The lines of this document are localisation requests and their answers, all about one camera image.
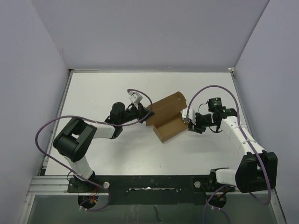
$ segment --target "robotic arm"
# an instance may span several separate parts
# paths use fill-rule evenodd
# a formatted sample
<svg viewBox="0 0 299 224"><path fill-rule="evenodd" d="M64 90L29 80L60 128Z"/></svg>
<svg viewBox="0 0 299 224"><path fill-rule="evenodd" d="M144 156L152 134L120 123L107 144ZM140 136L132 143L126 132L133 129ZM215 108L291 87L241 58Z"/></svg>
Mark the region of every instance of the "robotic arm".
<svg viewBox="0 0 299 224"><path fill-rule="evenodd" d="M82 119L72 118L63 130L54 139L53 146L68 161L71 168L82 177L89 179L94 175L85 154L93 139L115 139L122 132L118 125L143 118L149 111L140 103L142 96L137 92L129 92L131 104L128 108L121 102L112 106L110 115L105 122L116 125L88 124Z"/></svg>
<svg viewBox="0 0 299 224"><path fill-rule="evenodd" d="M271 189L275 188L278 164L277 156L273 152L266 152L266 150L253 139L245 128L243 131L246 133L248 139L244 139L238 126L237 112L235 109L227 109L222 106L221 98L209 99L208 111L211 113L201 115L200 113L195 113L193 109L190 109L187 116L187 110L183 110L182 117L184 119L187 118L189 131L202 134L207 127L216 126L216 133L218 133L218 130L221 128L221 130L232 140L238 153L243 154L243 158L237 170L229 168L215 169L215 181L220 184L237 186L242 193L267 189L263 172L260 169L260 164L247 143L250 141L263 161L270 180Z"/></svg>

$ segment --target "brown box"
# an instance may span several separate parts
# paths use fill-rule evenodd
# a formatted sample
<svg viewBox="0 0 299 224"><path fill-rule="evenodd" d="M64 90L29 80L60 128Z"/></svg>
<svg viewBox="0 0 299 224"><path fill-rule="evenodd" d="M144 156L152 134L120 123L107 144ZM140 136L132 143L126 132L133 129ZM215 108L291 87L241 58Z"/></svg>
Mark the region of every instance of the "brown box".
<svg viewBox="0 0 299 224"><path fill-rule="evenodd" d="M153 104L155 115L146 120L146 126L154 126L154 132L161 142L172 138L188 128L182 120L181 111L187 107L181 92L176 92Z"/></svg>

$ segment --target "table surface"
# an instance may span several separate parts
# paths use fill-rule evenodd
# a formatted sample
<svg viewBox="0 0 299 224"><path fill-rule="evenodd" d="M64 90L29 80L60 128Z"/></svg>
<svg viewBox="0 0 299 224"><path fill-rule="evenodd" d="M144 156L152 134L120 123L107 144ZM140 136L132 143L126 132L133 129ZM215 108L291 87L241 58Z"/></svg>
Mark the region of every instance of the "table surface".
<svg viewBox="0 0 299 224"><path fill-rule="evenodd" d="M115 102L130 104L128 88L145 92L153 102L180 91L188 104L198 90L212 84L228 88L237 97L230 73L74 73L62 115L104 121ZM219 88L203 91L192 108L197 110L214 97L221 97L227 108L235 108L231 96ZM147 106L149 101L144 97L142 104ZM202 106L200 112L207 113L207 106ZM245 124L241 109L240 116ZM57 133L69 120L60 120ZM68 165L55 148L50 154ZM86 157L97 175L206 175L213 168L237 168L242 155L225 133L214 134L209 129L204 134L184 131L161 143L153 127L143 123L124 127L114 140L94 139ZM67 169L49 160L46 175L67 173Z"/></svg>

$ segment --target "box lid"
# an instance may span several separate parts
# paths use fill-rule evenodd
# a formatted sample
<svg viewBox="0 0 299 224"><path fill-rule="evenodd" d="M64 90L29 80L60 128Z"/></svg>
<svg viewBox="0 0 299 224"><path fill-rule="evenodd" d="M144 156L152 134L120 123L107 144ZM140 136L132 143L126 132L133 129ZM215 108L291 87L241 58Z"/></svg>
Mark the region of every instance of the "box lid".
<svg viewBox="0 0 299 224"><path fill-rule="evenodd" d="M167 120L169 121L186 107L186 99L181 92L171 94L153 104L155 115L146 120L146 126L158 126Z"/></svg>

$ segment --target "gray wall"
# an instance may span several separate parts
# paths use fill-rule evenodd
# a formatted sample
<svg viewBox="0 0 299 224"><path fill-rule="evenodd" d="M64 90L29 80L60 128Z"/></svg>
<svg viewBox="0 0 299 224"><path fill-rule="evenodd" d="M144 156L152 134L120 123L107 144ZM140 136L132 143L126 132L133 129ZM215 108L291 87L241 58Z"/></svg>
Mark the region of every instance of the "gray wall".
<svg viewBox="0 0 299 224"><path fill-rule="evenodd" d="M68 70L30 0L0 1L0 30L0 223L14 224L42 162L35 133L55 117Z"/></svg>
<svg viewBox="0 0 299 224"><path fill-rule="evenodd" d="M254 136L278 156L277 191L290 224L299 220L298 9L298 0L271 0L236 66Z"/></svg>
<svg viewBox="0 0 299 224"><path fill-rule="evenodd" d="M268 0L31 0L72 69L226 70Z"/></svg>

